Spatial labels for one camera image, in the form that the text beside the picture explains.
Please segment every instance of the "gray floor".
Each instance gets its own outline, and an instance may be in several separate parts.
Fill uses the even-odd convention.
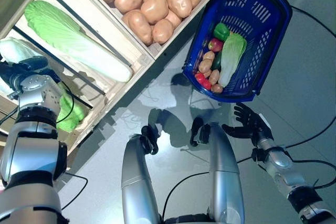
[[[326,0],[289,0],[316,15],[333,30],[335,8],[325,7]],[[218,103],[196,92],[181,75],[181,66],[191,44],[197,20],[179,36],[164,56],[153,65],[81,146],[72,171],[89,178],[79,198],[65,211],[71,223],[123,223],[121,205],[121,165],[129,136],[139,133],[148,121],[161,113],[158,128],[159,153],[147,157],[147,164],[159,211],[171,188],[182,178],[208,170],[208,149],[188,145],[193,119],[236,124],[232,105]],[[261,112],[271,124],[275,141],[290,144],[322,130],[335,115],[335,40],[319,25],[293,14],[285,38],[263,86],[261,95],[248,105]],[[317,158],[336,163],[335,124],[313,141],[290,149],[295,159]],[[251,153],[248,140],[230,139],[237,160]],[[333,179],[333,171],[319,164],[298,164],[309,183]],[[239,165],[244,194],[246,224],[301,223],[271,178],[252,161]],[[69,178],[60,190],[62,205],[83,186],[83,181]],[[187,180],[171,196],[166,217],[206,212],[209,204],[207,175]],[[318,191],[336,209],[336,187]]]

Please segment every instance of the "chinese cabbage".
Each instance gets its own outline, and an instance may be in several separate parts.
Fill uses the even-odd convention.
[[[46,1],[33,1],[25,9],[28,26],[51,46],[120,82],[127,82],[132,69],[81,32],[66,13]]]
[[[246,49],[246,39],[239,34],[231,34],[225,41],[221,52],[221,71],[218,83],[222,87],[226,87],[232,75],[237,70],[241,56]]]

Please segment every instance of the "wooden crate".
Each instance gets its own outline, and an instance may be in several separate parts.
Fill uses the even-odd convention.
[[[27,26],[27,20],[21,12],[16,12],[11,18],[12,26],[2,26],[1,38],[14,37],[28,43],[32,41],[39,45],[44,51],[50,54],[44,55],[48,58],[51,68],[70,87],[72,93],[82,103],[86,104],[87,116],[71,133],[59,131],[59,140],[67,143],[68,154],[92,131],[95,125],[104,115],[123,97],[123,95],[139,80],[139,78],[154,63],[154,59],[139,50],[133,42],[125,36],[125,32],[116,27],[90,0],[62,0],[76,13],[71,14],[57,0],[45,0],[69,14],[85,31],[85,33],[108,50],[111,48],[117,52],[133,70],[133,76],[127,83],[113,81],[90,67],[74,60],[70,56],[58,51],[40,39],[35,32]],[[17,105],[16,101],[9,100],[5,94],[0,94],[0,118],[3,118]],[[0,126],[0,131],[7,134],[15,122],[12,116]],[[5,145],[3,138],[0,141],[0,148]]]
[[[187,24],[200,12],[210,0],[201,0],[201,2],[192,10],[189,17],[185,18],[182,23],[175,29],[173,36],[163,45],[154,43],[149,47],[146,46],[137,36],[125,25],[121,20],[122,14],[116,9],[109,7],[104,0],[91,0],[95,3],[103,13],[105,13],[116,26],[124,30],[127,34],[127,38],[133,41],[139,48],[148,52],[154,59],[157,59],[165,49],[171,44],[171,42],[179,35],[179,33],[187,26]]]
[[[68,144],[68,154],[70,154],[209,0],[201,0],[192,14],[175,29],[168,42],[164,45],[152,44],[149,47],[123,23],[121,13],[115,8],[110,8],[103,0],[61,0],[62,4],[59,0],[45,0],[68,13],[89,37],[110,50],[112,55],[127,61],[134,71],[128,83],[110,80],[41,40],[27,26],[23,16],[26,5],[31,1],[33,0],[0,0],[2,7],[0,8],[0,39],[14,37],[35,43],[41,50],[47,50],[50,66],[71,88],[74,95],[87,105],[87,116],[73,132],[59,132],[59,139]],[[8,114],[15,105],[15,101],[10,101],[5,95],[0,94],[0,118]],[[14,120],[15,116],[12,116],[0,126],[0,131],[8,133]],[[5,145],[5,142],[1,140],[0,145]]]

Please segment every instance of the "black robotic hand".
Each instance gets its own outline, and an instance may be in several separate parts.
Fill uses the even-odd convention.
[[[259,140],[264,138],[273,139],[271,129],[263,121],[263,119],[248,106],[237,103],[234,114],[236,120],[241,122],[241,127],[230,127],[226,124],[222,125],[226,134],[236,138],[250,138],[254,146],[257,146]]]

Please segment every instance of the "black cable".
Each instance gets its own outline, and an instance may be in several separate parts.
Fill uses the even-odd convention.
[[[300,145],[300,144],[303,144],[303,143],[306,143],[306,142],[308,142],[308,141],[310,141],[310,140],[313,140],[314,138],[316,138],[316,137],[318,137],[319,135],[321,135],[321,134],[323,134],[333,123],[334,123],[334,121],[335,121],[335,119],[336,119],[336,116],[333,118],[333,120],[331,120],[331,122],[328,124],[328,126],[327,127],[325,127],[322,131],[320,131],[319,133],[317,133],[315,136],[312,136],[312,137],[310,137],[310,138],[308,138],[308,139],[306,139],[306,140],[303,140],[303,141],[301,141],[301,142],[298,142],[298,143],[296,143],[296,144],[291,144],[291,145],[288,145],[288,146],[286,146],[286,148],[292,148],[292,147],[294,147],[294,146],[298,146],[298,145]]]
[[[191,177],[194,177],[194,176],[198,176],[198,175],[203,175],[203,174],[208,174],[209,172],[204,172],[204,173],[196,173],[196,174],[193,174],[193,175],[190,175],[188,177],[185,177],[183,180],[181,180],[180,182],[178,182],[174,187],[173,189],[170,190],[168,196],[167,196],[167,199],[164,203],[164,207],[163,207],[163,212],[162,212],[162,219],[164,220],[164,214],[166,213],[166,207],[167,207],[167,203],[168,203],[168,200],[169,200],[169,197],[171,196],[171,194],[173,193],[173,191],[176,189],[177,186],[179,186],[183,181],[191,178]]]
[[[64,207],[62,207],[62,210],[64,210],[65,208],[67,208],[72,202],[75,201],[75,199],[77,199],[77,197],[82,193],[82,191],[85,189],[86,185],[89,182],[89,180],[87,178],[85,178],[85,177],[82,177],[82,176],[79,176],[79,175],[76,175],[76,174],[72,174],[72,173],[68,173],[68,172],[65,172],[65,174],[73,176],[73,177],[84,179],[85,180],[85,185],[82,187],[82,189],[79,191],[79,193],[77,193],[77,195],[69,203],[67,203]]]
[[[4,123],[7,119],[9,119],[12,115],[14,115],[14,114],[16,113],[17,109],[18,109],[18,106],[17,106],[14,110],[12,110],[11,112],[9,112],[8,115],[6,115],[4,118],[2,118],[2,119],[0,120],[0,125],[3,124],[3,123]]]
[[[237,164],[239,164],[239,163],[241,163],[241,162],[244,162],[244,161],[246,161],[246,160],[249,160],[249,159],[251,159],[252,157],[246,157],[246,158],[244,158],[244,159],[242,159],[242,160],[239,160],[238,162],[237,162]]]
[[[334,38],[336,38],[336,34],[333,33],[333,31],[327,27],[324,23],[322,23],[321,21],[319,21],[317,18],[315,18],[313,15],[311,15],[310,13],[307,13],[305,10],[302,10],[300,8],[297,8],[295,6],[292,6],[291,7],[303,14],[306,14],[308,17],[312,18],[313,20],[315,20],[317,23],[319,23],[321,26],[323,26]]]
[[[70,88],[68,87],[68,85],[65,84],[65,82],[62,81],[62,83],[63,83],[64,86],[68,89],[68,91],[69,91],[69,93],[70,93],[70,95],[71,95],[71,98],[72,98],[72,106],[71,106],[71,109],[70,109],[69,113],[68,113],[64,118],[62,118],[61,120],[57,121],[56,123],[60,123],[60,122],[64,121],[66,118],[68,118],[69,115],[72,113],[73,108],[75,107],[75,99],[74,99],[74,95],[73,95],[72,91],[70,90]]]
[[[239,164],[239,163],[241,163],[241,162],[244,162],[244,161],[246,161],[246,160],[249,160],[249,159],[251,159],[251,158],[252,158],[252,157],[247,157],[247,158],[244,158],[244,159],[242,159],[242,160],[239,160],[239,161],[237,162],[237,164]],[[183,180],[181,180],[180,182],[178,182],[178,183],[173,187],[173,189],[170,190],[170,192],[169,192],[169,194],[168,194],[168,196],[167,196],[167,199],[166,199],[166,201],[165,201],[165,203],[164,203],[164,207],[163,207],[163,212],[162,212],[162,219],[163,219],[163,220],[164,220],[164,214],[166,213],[166,208],[167,208],[168,200],[169,200],[171,194],[173,193],[173,191],[176,189],[176,187],[178,187],[183,181],[185,181],[185,180],[187,180],[187,179],[189,179],[189,178],[191,178],[191,177],[198,176],[198,175],[203,175],[203,174],[208,174],[208,173],[209,173],[209,172],[196,173],[196,174],[190,175],[190,176],[188,176],[188,177],[185,177]]]
[[[329,165],[330,167],[334,168],[336,170],[336,166],[327,162],[327,161],[323,161],[323,160],[317,160],[317,159],[309,159],[309,160],[293,160],[291,157],[290,159],[292,160],[293,163],[320,163],[320,164],[325,164],[325,165]],[[317,181],[314,183],[314,189],[322,189],[322,188],[327,188],[329,186],[332,186],[333,184],[336,184],[336,176],[335,178],[329,182],[326,183],[324,185],[321,186],[315,186],[315,184],[317,183]]]

